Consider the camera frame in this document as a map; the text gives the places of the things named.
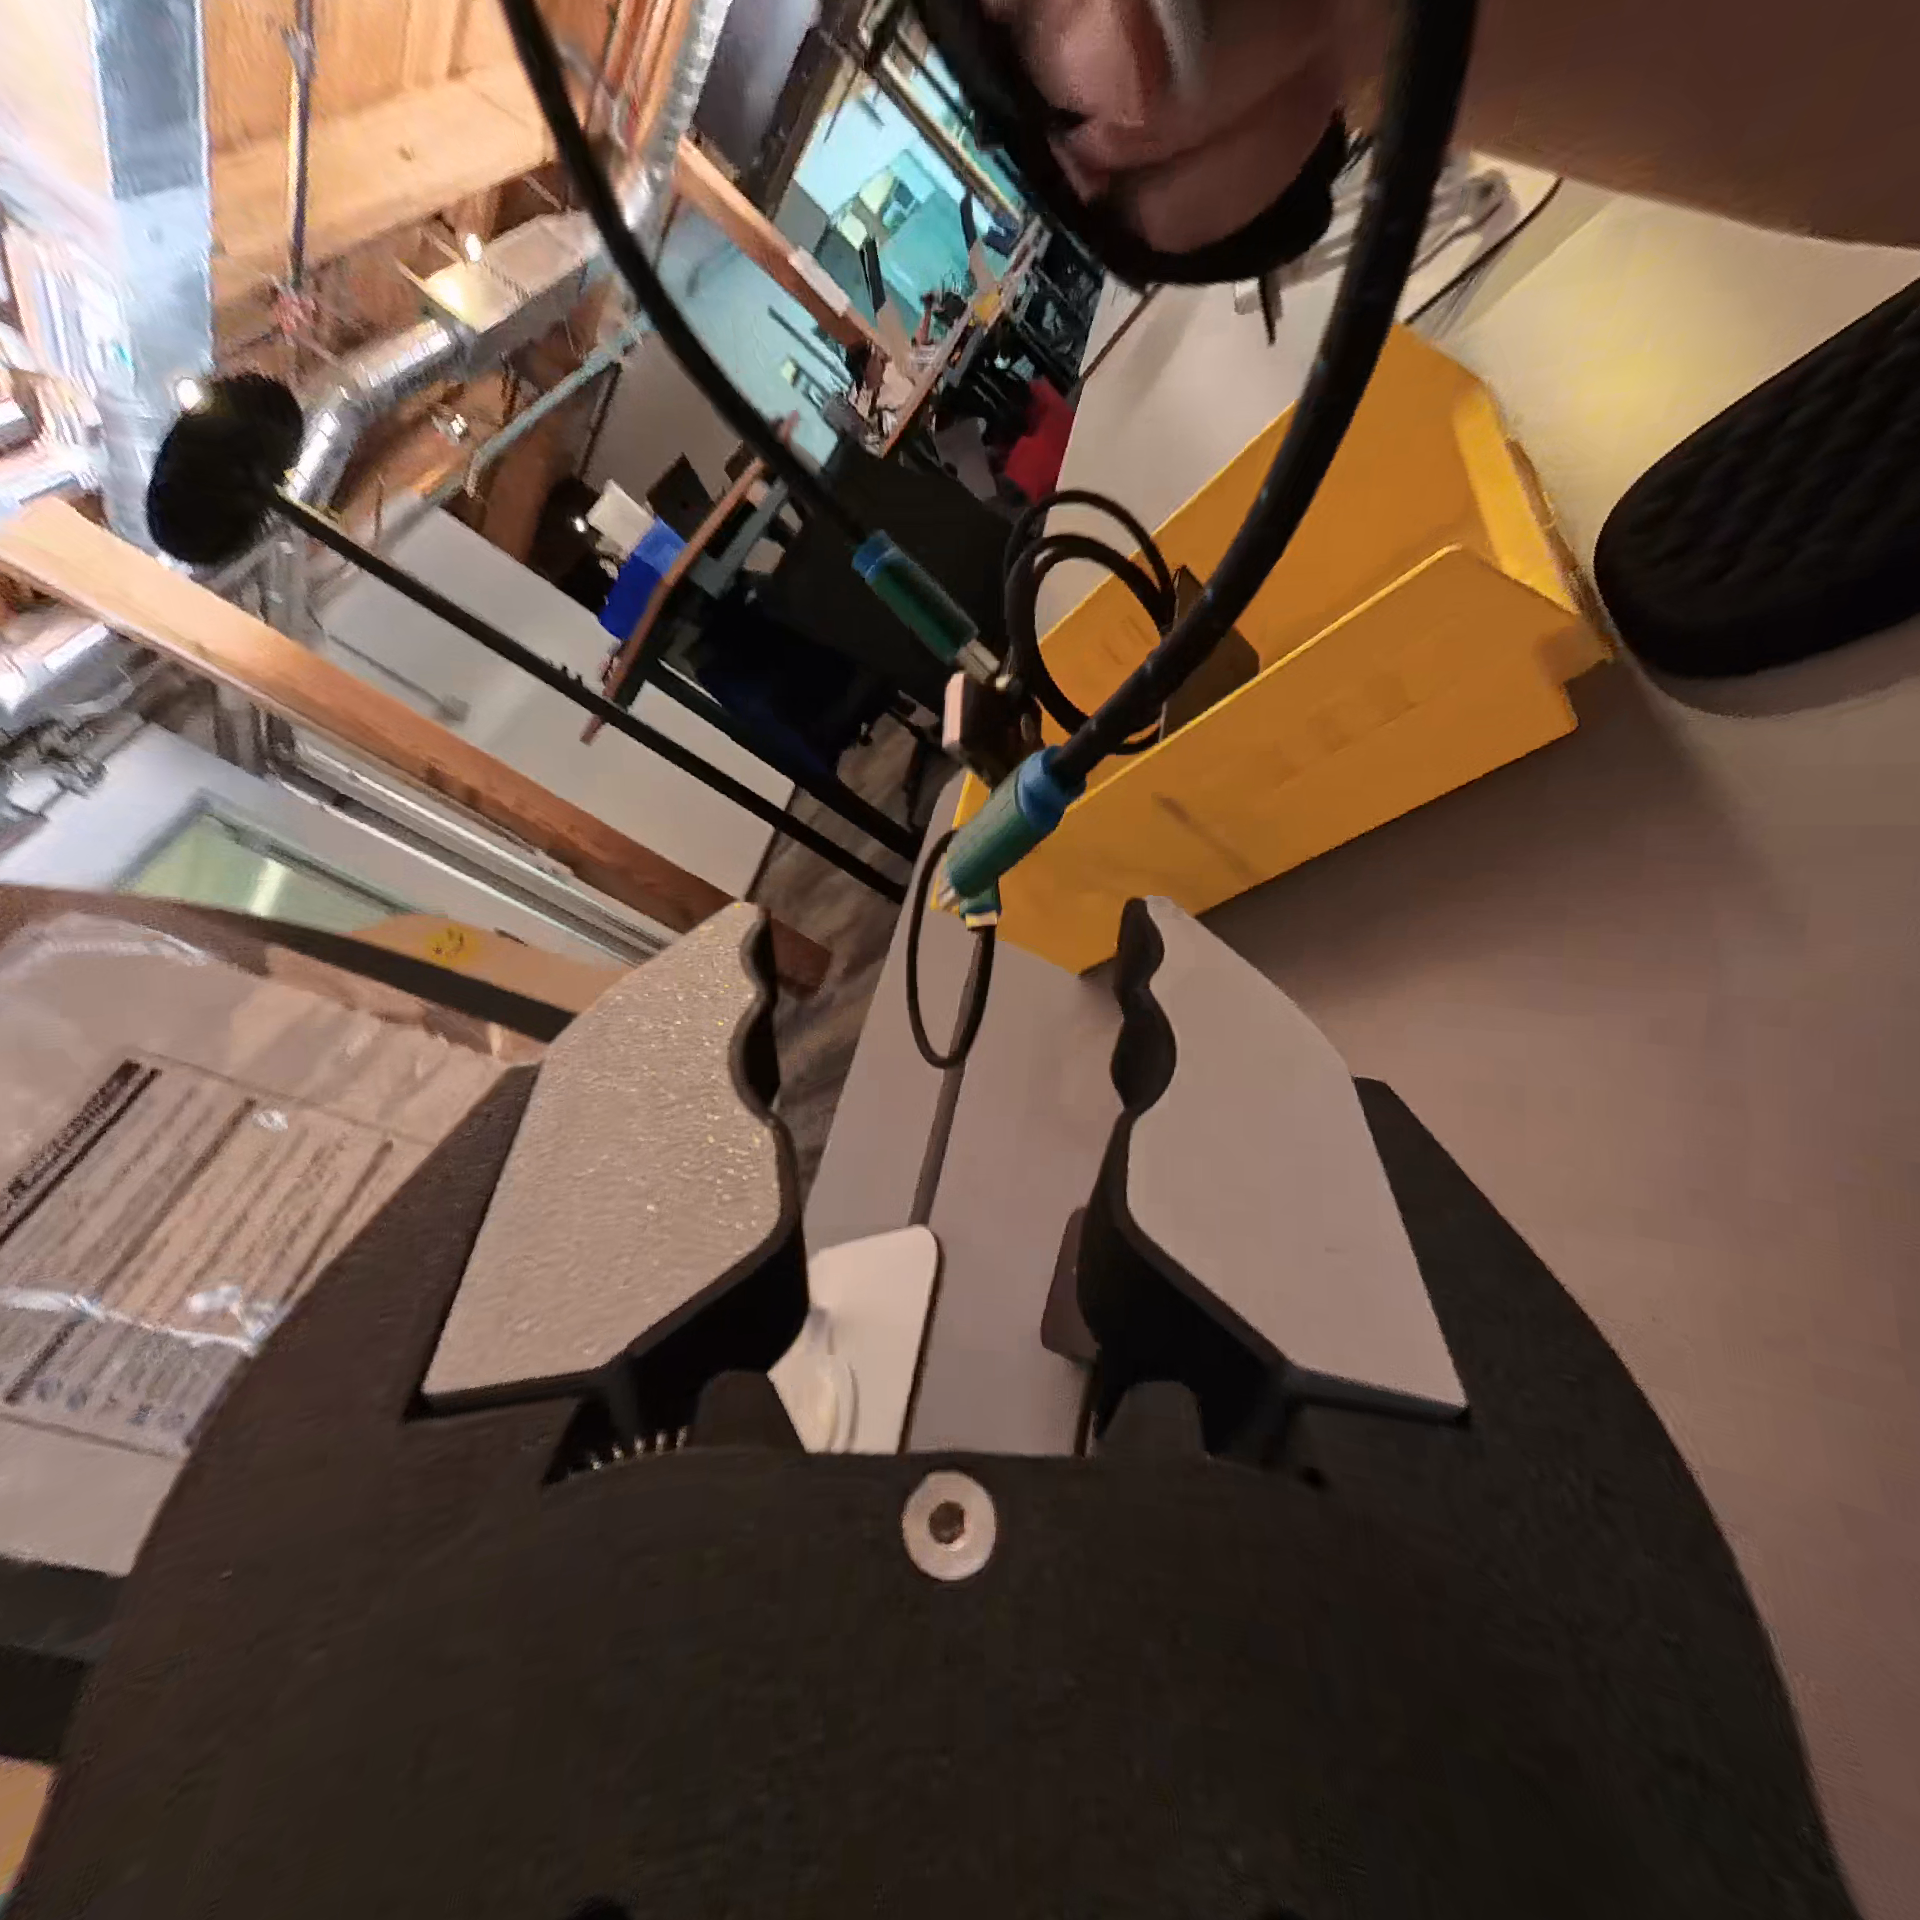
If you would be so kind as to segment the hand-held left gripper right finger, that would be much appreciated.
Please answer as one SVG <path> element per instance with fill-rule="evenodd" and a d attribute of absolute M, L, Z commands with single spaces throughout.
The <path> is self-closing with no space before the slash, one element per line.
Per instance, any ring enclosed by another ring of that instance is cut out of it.
<path fill-rule="evenodd" d="M 1164 896 L 1120 912 L 1120 1105 L 1079 1244 L 1088 1425 L 1147 1386 L 1208 1450 L 1275 1450 L 1297 1410 L 1467 1417 L 1351 1069 L 1273 980 Z"/>

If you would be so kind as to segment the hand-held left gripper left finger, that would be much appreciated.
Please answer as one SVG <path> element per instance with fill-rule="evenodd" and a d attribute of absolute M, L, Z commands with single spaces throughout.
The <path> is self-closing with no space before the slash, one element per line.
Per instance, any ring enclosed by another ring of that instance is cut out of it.
<path fill-rule="evenodd" d="M 810 1285 L 776 1008 L 772 927 L 733 904 L 568 1027 L 425 1364 L 425 1409 L 689 1420 L 711 1380 L 784 1355 Z"/>

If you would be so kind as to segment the yellow plastic bin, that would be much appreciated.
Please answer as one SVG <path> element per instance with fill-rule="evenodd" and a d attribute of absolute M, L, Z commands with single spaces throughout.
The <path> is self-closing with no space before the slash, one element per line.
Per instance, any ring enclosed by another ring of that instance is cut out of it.
<path fill-rule="evenodd" d="M 1202 915 L 1569 737 L 1611 653 L 1493 394 L 1411 328 L 1236 635 L 1255 675 L 1005 875 L 1009 946 L 1083 975 L 1128 899 Z"/>

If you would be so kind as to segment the silver grey USB hub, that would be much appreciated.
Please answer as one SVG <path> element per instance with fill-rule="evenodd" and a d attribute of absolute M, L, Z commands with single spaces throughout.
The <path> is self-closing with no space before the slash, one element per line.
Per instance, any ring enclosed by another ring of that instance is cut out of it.
<path fill-rule="evenodd" d="M 1061 507 L 1085 507 L 1114 521 L 1132 538 L 1132 548 L 1120 551 L 1088 533 L 1051 533 L 1050 515 Z M 944 696 L 944 752 L 984 785 L 1009 778 L 1021 757 L 1042 746 L 1042 721 L 1068 737 L 1088 721 L 1055 680 L 1039 625 L 1041 588 L 1071 561 L 1101 569 L 1128 591 L 1160 640 L 1180 616 L 1177 580 L 1160 543 L 1115 499 L 1073 488 L 1027 507 L 1001 556 L 1001 650 L 991 653 L 986 680 L 960 672 Z"/>

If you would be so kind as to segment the person's right forearm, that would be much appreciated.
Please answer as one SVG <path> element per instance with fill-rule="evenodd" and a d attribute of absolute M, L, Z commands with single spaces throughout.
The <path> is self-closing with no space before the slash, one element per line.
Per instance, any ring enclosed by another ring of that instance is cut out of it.
<path fill-rule="evenodd" d="M 1917 4 L 1480 4 L 1459 130 L 1620 196 L 1916 250 Z"/>

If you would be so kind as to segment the person's right hand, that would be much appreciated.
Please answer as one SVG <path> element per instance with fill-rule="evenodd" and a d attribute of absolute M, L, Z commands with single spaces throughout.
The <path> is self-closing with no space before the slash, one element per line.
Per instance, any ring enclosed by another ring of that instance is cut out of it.
<path fill-rule="evenodd" d="M 1347 77 L 1339 4 L 997 2 L 1083 204 L 1167 255 L 1265 213 L 1328 133 Z"/>

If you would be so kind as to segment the red bag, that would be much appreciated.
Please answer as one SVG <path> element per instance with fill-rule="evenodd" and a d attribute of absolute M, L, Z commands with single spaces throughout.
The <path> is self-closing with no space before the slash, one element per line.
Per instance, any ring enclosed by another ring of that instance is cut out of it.
<path fill-rule="evenodd" d="M 1028 380 L 1017 429 L 997 457 L 999 489 L 1021 507 L 1051 497 L 1061 485 L 1073 426 L 1073 402 L 1047 377 Z"/>

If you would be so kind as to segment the black trash bin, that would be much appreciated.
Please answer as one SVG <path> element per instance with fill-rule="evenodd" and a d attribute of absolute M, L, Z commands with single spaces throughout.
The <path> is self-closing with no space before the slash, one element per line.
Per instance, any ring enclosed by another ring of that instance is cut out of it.
<path fill-rule="evenodd" d="M 1001 650 L 1001 567 L 1012 523 L 997 507 L 941 472 L 880 459 L 853 443 L 835 453 L 824 485 L 863 533 L 890 535 L 923 565 L 991 650 Z M 845 533 L 805 501 L 799 515 L 801 530 L 754 593 L 757 611 L 933 704 L 948 667 L 858 578 Z"/>

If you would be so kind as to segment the black bin divider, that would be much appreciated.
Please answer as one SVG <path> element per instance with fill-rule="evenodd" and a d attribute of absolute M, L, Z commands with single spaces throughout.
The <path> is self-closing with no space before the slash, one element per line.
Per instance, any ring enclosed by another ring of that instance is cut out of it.
<path fill-rule="evenodd" d="M 1255 644 L 1239 629 L 1225 632 L 1208 658 L 1164 703 L 1160 740 L 1170 740 L 1260 675 L 1261 661 Z"/>

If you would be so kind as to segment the black metal pole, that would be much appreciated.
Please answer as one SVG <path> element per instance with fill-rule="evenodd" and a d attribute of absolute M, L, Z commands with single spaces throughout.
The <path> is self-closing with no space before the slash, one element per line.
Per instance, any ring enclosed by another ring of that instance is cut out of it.
<path fill-rule="evenodd" d="M 770 840 L 786 841 L 853 877 L 875 899 L 901 905 L 906 882 L 859 853 L 799 821 L 757 787 L 711 761 L 696 744 L 664 732 L 628 707 L 594 691 L 570 665 L 539 653 L 481 609 L 450 596 L 417 572 L 377 554 L 335 515 L 291 492 L 291 472 L 304 434 L 295 394 L 261 373 L 188 375 L 177 384 L 177 419 L 160 443 L 148 483 L 148 527 L 160 551 L 189 567 L 240 562 L 267 533 L 287 533 L 325 548 L 351 576 L 377 586 L 399 603 L 419 609 L 464 635 L 514 675 L 541 685 L 585 721 L 628 740 L 672 768 L 687 785 L 754 819 Z"/>

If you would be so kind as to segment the wooden background desk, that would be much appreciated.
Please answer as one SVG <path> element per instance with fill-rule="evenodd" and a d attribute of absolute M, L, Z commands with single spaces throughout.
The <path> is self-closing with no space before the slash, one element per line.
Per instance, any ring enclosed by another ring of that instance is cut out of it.
<path fill-rule="evenodd" d="M 767 465 L 751 457 L 728 489 L 716 499 L 687 538 L 682 548 L 665 561 L 650 584 L 650 593 L 641 599 L 637 588 L 627 588 L 627 575 L 620 575 L 609 599 L 605 618 L 632 613 L 633 620 L 627 632 L 616 634 L 616 643 L 603 671 L 601 696 L 609 704 L 627 711 L 633 708 L 641 691 L 657 675 L 660 661 L 677 635 L 677 627 L 689 620 L 697 607 L 696 594 L 705 593 L 697 575 L 707 565 L 711 551 L 722 543 L 722 535 L 740 521 L 743 515 L 763 493 L 768 479 Z"/>

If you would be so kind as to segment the blue storage bin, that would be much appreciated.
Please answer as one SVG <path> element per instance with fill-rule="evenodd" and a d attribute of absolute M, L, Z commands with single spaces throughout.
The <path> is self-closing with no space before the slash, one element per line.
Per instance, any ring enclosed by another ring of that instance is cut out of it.
<path fill-rule="evenodd" d="M 613 640 L 633 635 L 683 547 L 683 538 L 660 520 L 635 543 L 628 559 L 620 565 L 600 611 L 600 625 Z"/>

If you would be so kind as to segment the black ribbed pad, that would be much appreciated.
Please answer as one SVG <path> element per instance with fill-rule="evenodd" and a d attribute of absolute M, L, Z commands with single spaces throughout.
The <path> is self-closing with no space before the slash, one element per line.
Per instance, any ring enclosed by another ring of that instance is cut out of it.
<path fill-rule="evenodd" d="M 1917 613 L 1917 284 L 1673 445 L 1591 562 L 1633 658 L 1744 681 Z"/>

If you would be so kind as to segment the spiral metal air duct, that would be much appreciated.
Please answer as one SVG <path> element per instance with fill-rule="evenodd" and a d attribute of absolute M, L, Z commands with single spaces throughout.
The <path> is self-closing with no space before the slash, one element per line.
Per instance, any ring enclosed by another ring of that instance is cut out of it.
<path fill-rule="evenodd" d="M 301 397 L 301 440 L 281 489 L 308 507 L 327 507 L 369 433 L 404 402 L 467 373 L 473 337 L 443 321 L 420 321 L 361 344 Z"/>

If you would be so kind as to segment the foil wrapped duct unit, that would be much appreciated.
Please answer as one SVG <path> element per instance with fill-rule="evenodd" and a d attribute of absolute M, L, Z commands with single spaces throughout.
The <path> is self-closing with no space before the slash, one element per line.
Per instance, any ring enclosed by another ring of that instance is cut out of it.
<path fill-rule="evenodd" d="M 202 2 L 89 4 L 111 227 L 137 384 L 160 411 L 211 367 L 211 144 Z"/>

